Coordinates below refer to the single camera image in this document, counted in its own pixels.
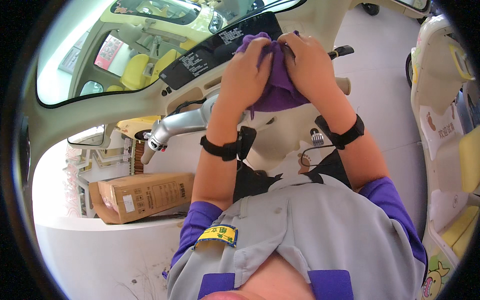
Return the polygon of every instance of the hand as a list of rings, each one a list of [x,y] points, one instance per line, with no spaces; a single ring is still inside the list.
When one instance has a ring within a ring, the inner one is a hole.
[[[321,99],[328,89],[337,88],[333,64],[314,37],[283,34],[278,38],[285,54],[285,65],[296,89],[310,102]]]
[[[220,95],[215,106],[220,104],[240,115],[260,98],[270,76],[272,54],[266,55],[258,68],[257,64],[262,48],[270,43],[267,38],[256,38],[244,53],[233,56],[223,72]]]

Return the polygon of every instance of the person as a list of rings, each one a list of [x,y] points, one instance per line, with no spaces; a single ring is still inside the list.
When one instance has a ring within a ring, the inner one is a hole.
[[[331,60],[313,37],[278,39],[288,74],[331,132],[357,115],[335,82]],[[272,56],[253,40],[222,76],[206,140],[237,140],[241,113],[259,99]],[[322,174],[276,178],[266,192],[234,202],[237,162],[202,149],[192,204],[167,276],[169,299],[414,299],[426,252],[382,154],[365,129],[335,150],[351,188]]]

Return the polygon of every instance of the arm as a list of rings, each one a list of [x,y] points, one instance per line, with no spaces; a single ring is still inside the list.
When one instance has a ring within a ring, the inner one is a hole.
[[[272,56],[257,68],[262,47],[270,41],[253,40],[244,53],[237,53],[222,75],[220,94],[207,128],[207,140],[217,146],[237,140],[237,123],[242,112],[260,98],[270,75]],[[192,203],[204,201],[226,210],[233,203],[237,161],[223,161],[202,149],[193,182]]]
[[[293,33],[282,35],[278,42],[289,46],[284,47],[285,64],[296,89],[317,108],[332,132],[343,134],[349,130],[356,114],[335,83],[332,62],[322,45],[311,36]],[[389,176],[382,153],[368,130],[338,153],[353,190]]]

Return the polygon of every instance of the white floor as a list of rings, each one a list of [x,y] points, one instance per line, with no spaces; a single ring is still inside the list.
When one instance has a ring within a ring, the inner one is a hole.
[[[420,136],[410,106],[405,60],[415,47],[420,25],[381,7],[369,16],[358,6],[345,15],[335,45],[355,53],[335,59],[338,77],[349,77],[348,97],[387,161],[413,224],[423,236],[427,212],[427,178]]]

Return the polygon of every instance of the glass window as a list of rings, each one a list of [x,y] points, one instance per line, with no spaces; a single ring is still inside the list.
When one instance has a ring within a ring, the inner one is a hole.
[[[196,19],[201,8],[200,4],[187,0],[118,0],[110,11],[185,25]]]
[[[95,94],[95,93],[102,93],[103,86],[95,81],[89,81],[84,84],[82,91],[80,92],[80,96]]]
[[[112,1],[71,0],[53,24],[38,59],[37,94],[43,104],[57,107],[80,95],[144,88],[212,34],[300,0]]]
[[[421,11],[421,12],[427,9],[427,3],[430,2],[430,0],[396,0],[396,1],[402,4],[406,4],[407,6],[410,6],[415,10]]]

